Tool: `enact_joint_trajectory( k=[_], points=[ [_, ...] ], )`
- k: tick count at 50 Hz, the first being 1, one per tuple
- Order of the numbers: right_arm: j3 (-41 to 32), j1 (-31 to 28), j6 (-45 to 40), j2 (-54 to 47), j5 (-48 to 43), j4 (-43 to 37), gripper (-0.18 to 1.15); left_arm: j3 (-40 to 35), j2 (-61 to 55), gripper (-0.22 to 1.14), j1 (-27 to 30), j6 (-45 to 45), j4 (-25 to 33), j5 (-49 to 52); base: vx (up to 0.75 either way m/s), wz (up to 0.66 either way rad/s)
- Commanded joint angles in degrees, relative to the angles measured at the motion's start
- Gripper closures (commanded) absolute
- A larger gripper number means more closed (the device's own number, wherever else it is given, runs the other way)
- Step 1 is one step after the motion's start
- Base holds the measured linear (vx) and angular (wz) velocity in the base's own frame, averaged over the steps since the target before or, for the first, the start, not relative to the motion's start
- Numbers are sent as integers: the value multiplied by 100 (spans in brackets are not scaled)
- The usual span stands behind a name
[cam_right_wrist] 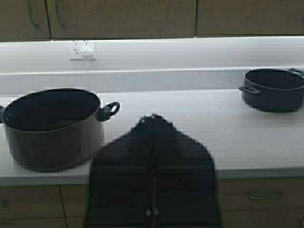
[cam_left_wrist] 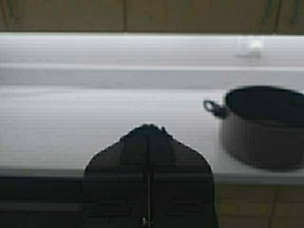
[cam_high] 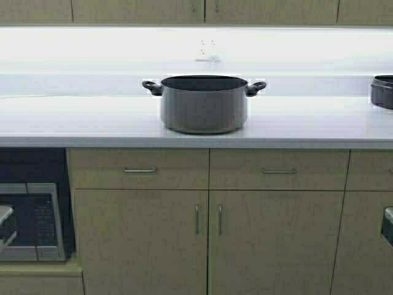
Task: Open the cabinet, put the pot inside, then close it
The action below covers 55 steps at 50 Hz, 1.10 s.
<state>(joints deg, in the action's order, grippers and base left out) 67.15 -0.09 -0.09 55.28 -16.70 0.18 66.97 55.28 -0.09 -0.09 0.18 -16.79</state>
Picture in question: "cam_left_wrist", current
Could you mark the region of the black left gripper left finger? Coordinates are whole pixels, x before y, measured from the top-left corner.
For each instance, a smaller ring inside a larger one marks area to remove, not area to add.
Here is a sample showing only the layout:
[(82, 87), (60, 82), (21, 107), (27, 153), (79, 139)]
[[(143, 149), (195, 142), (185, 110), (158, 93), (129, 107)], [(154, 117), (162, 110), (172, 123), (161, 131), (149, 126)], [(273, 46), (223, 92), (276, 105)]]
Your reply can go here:
[(82, 227), (146, 227), (149, 136), (143, 124), (92, 157), (83, 175)]

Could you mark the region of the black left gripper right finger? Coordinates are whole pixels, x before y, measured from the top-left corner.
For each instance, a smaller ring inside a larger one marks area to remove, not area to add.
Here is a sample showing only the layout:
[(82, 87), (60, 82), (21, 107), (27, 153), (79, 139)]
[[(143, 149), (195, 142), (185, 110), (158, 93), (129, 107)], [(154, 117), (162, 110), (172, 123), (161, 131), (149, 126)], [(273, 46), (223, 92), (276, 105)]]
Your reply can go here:
[(206, 159), (149, 125), (151, 227), (217, 228), (214, 178)]

